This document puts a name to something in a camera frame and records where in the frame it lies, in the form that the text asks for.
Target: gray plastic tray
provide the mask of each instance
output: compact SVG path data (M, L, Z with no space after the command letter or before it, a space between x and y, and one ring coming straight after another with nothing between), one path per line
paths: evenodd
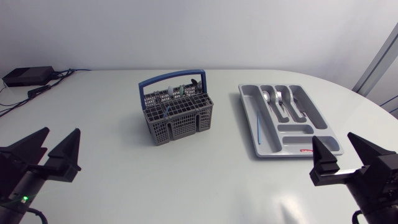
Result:
M312 156L314 135L332 154L344 153L327 121L300 85L240 84L239 91L257 156Z

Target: dishwasher cutlery basket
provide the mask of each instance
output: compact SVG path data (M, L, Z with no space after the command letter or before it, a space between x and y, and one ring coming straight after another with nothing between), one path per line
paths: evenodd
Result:
M168 78L196 74L201 76L199 84L175 87L173 96L169 95L168 90L144 95L145 86ZM197 131L210 129L213 102L207 94L204 70L184 70L159 75L140 82L138 87L142 110L156 145L168 143L170 138L177 140Z

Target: white wall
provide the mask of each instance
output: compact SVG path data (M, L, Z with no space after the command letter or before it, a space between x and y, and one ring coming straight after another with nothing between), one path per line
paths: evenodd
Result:
M1 0L0 76L271 68L352 88L397 21L396 0Z

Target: blue handle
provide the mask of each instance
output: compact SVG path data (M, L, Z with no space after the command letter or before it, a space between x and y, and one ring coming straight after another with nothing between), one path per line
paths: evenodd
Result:
M144 100L144 87L157 83L162 80L166 80L168 78L173 78L173 77L179 77L183 75L196 75L200 74L201 76L201 85L202 85L202 91L204 93L207 93L207 87L206 87L206 73L202 69L193 69L193 70L184 70L184 71L178 71L178 72L171 72L163 75L158 75L154 78L150 78L148 80L142 81L138 83L139 87L139 96L141 97L141 106L142 109L146 109L147 107L145 106L145 100Z

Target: router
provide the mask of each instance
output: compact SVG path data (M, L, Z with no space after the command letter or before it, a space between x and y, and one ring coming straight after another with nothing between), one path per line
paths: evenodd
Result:
M51 66L16 68L8 73L2 80L9 87L46 85L54 69Z

